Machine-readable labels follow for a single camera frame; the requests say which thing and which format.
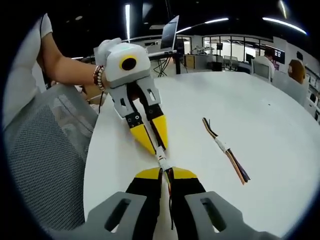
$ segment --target chair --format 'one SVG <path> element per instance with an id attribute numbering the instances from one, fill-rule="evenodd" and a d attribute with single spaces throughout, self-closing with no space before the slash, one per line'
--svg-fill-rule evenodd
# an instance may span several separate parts
<path id="1" fill-rule="evenodd" d="M 267 83 L 271 83 L 271 69 L 268 65 L 252 60 L 251 74 L 266 81 Z"/>
<path id="2" fill-rule="evenodd" d="M 97 118 L 73 86 L 57 84 L 4 130 L 16 187 L 44 229 L 71 230 L 85 222 L 84 173 Z"/>
<path id="3" fill-rule="evenodd" d="M 303 107 L 305 106 L 309 87 L 307 82 L 300 84 L 293 78 L 289 77 L 288 74 L 275 71 L 272 85 L 288 94 Z"/>

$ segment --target white table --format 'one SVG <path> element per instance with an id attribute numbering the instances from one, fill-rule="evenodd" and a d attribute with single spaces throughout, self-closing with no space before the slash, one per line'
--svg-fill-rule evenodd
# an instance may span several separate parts
<path id="1" fill-rule="evenodd" d="M 167 158 L 197 174 L 207 191 L 242 211 L 255 230 L 279 237 L 287 233 L 320 183 L 320 127 L 312 116 L 279 89 L 242 72 L 189 73 L 157 78 L 155 84 L 167 120 Z M 135 103 L 143 113 L 139 101 Z M 202 117 L 227 140 L 251 178 L 246 185 L 206 132 Z M 135 174 L 157 166 L 155 157 L 135 142 L 108 96 L 86 160 L 85 217 L 115 192 L 125 191 Z M 163 184 L 154 239 L 177 239 L 170 230 L 168 199 Z"/>

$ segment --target bracelet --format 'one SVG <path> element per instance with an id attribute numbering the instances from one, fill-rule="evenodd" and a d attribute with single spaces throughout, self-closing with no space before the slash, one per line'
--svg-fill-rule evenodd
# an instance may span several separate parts
<path id="1" fill-rule="evenodd" d="M 102 83 L 102 74 L 104 73 L 105 67 L 102 65 L 96 66 L 93 73 L 93 82 L 101 91 L 105 91 L 105 87 Z"/>

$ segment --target black circular sensor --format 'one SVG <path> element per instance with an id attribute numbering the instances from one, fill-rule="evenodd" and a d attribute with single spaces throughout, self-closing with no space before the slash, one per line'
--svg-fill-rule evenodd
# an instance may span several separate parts
<path id="1" fill-rule="evenodd" d="M 129 71 L 131 69 L 134 69 L 136 64 L 137 64 L 137 61 L 134 58 L 130 57 L 124 60 L 121 66 L 123 70 Z"/>

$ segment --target laptop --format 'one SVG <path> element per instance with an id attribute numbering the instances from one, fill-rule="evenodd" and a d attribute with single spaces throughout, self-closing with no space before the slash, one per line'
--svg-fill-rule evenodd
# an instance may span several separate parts
<path id="1" fill-rule="evenodd" d="M 176 53 L 174 50 L 175 41 L 176 41 L 176 32 L 178 27 L 179 16 L 176 16 L 168 24 L 163 27 L 162 36 L 161 36 L 161 45 L 158 52 L 149 53 L 148 57 L 156 57 L 160 55 Z"/>

